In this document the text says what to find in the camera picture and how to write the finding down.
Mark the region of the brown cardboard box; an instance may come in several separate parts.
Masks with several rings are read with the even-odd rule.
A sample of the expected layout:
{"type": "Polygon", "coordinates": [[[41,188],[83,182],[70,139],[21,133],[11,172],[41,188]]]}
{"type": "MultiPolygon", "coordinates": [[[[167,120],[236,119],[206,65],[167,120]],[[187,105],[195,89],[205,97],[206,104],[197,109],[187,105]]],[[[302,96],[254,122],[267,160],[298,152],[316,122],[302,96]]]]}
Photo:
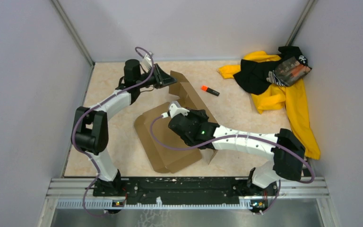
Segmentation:
{"type": "MultiPolygon", "coordinates": [[[[188,107],[195,110],[204,109],[209,117],[209,121],[216,122],[213,114],[188,79],[183,74],[176,71],[171,71],[170,76],[176,78],[177,82],[168,87],[168,93],[170,95],[178,96],[177,102],[184,108],[188,107]]],[[[186,151],[171,150],[161,146],[152,138],[150,134],[150,125],[152,121],[160,114],[164,113],[169,105],[169,102],[158,105],[141,114],[134,122],[134,128],[151,167],[155,172],[161,174],[174,174],[202,159],[202,154],[197,148],[186,151]]],[[[188,148],[180,136],[168,128],[169,121],[169,118],[156,121],[153,126],[154,135],[160,142],[167,146],[188,148]]]]}

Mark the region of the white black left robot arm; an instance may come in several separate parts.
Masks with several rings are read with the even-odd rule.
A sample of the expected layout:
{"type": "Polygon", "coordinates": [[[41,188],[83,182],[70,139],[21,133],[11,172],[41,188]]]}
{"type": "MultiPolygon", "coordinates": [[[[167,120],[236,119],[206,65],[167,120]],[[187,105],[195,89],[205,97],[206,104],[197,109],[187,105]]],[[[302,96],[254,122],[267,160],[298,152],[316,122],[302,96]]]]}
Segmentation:
{"type": "Polygon", "coordinates": [[[164,72],[145,54],[141,61],[125,61],[124,75],[113,93],[91,107],[79,107],[71,135],[71,143],[79,152],[88,156],[97,169],[96,183],[112,196],[122,192],[121,174],[112,163],[107,145],[109,141],[108,121],[122,109],[132,105],[142,88],[161,89],[175,84],[177,79],[164,72]]]}

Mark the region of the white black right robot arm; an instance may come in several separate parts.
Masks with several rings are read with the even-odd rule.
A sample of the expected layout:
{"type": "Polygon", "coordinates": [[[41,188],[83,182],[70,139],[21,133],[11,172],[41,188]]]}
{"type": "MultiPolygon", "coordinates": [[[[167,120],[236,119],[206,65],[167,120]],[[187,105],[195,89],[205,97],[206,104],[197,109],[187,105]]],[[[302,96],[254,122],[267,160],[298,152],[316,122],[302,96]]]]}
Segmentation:
{"type": "Polygon", "coordinates": [[[281,179],[301,180],[305,148],[290,130],[273,134],[234,130],[210,122],[205,110],[184,108],[177,102],[172,102],[161,117],[170,118],[168,128],[191,148],[234,150],[265,158],[267,162],[254,168],[247,182],[253,195],[281,179]]]}

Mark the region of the orange black highlighter marker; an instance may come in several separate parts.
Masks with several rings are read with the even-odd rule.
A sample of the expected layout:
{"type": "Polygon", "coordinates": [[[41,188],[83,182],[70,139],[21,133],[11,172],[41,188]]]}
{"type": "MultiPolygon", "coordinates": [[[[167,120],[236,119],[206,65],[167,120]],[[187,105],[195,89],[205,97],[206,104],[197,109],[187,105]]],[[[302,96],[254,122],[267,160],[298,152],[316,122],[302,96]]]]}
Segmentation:
{"type": "Polygon", "coordinates": [[[213,89],[209,88],[208,86],[201,86],[201,90],[203,90],[203,91],[205,91],[207,93],[210,93],[210,94],[212,94],[214,96],[219,96],[220,95],[220,93],[218,91],[213,90],[213,89]]]}

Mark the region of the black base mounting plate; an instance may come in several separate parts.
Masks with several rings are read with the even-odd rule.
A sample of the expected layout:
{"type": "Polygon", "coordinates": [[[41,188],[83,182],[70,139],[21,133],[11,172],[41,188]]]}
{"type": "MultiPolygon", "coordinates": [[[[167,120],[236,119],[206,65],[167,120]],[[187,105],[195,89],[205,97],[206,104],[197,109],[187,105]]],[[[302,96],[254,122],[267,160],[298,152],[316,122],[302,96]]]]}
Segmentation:
{"type": "Polygon", "coordinates": [[[126,197],[127,205],[154,205],[157,198],[163,205],[232,205],[241,197],[274,196],[277,184],[262,189],[247,177],[123,177],[110,187],[98,180],[94,185],[96,197],[126,197]]]}

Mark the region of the yellow garment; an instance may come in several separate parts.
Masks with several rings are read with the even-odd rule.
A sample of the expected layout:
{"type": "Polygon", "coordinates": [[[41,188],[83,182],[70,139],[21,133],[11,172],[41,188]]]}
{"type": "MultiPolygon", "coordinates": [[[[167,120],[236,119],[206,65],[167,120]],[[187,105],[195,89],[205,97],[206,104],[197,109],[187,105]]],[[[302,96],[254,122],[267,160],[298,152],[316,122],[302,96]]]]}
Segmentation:
{"type": "MultiPolygon", "coordinates": [[[[273,62],[280,60],[277,55],[268,55],[265,51],[255,51],[243,57],[243,60],[254,62],[273,62]]],[[[233,79],[233,74],[239,72],[240,65],[225,65],[217,69],[223,79],[233,79]]],[[[286,108],[286,114],[294,135],[305,146],[305,156],[319,160],[321,152],[310,127],[308,102],[303,79],[291,87],[270,85],[260,95],[251,94],[256,110],[279,110],[286,108]]]]}

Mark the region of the black printed garment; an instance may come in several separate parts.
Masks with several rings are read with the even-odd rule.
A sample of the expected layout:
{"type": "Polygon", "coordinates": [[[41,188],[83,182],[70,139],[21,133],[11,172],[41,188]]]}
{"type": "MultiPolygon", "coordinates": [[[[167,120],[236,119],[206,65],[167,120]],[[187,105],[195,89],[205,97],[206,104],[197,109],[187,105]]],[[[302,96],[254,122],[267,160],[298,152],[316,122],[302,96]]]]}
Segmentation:
{"type": "Polygon", "coordinates": [[[272,84],[290,87],[312,70],[299,47],[281,46],[278,51],[281,59],[277,61],[241,60],[240,71],[233,75],[237,84],[247,93],[260,95],[272,84]]]}

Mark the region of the aluminium frame rail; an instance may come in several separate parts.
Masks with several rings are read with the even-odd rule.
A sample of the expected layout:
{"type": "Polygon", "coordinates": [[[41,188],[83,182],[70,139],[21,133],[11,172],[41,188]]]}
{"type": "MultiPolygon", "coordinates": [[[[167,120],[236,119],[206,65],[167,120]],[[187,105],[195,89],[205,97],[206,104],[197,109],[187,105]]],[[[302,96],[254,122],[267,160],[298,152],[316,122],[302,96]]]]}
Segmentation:
{"type": "Polygon", "coordinates": [[[119,192],[90,186],[91,178],[52,179],[46,197],[59,209],[89,210],[252,210],[273,199],[327,199],[325,180],[309,184],[288,180],[267,189],[249,189],[245,177],[125,177],[119,192]]]}

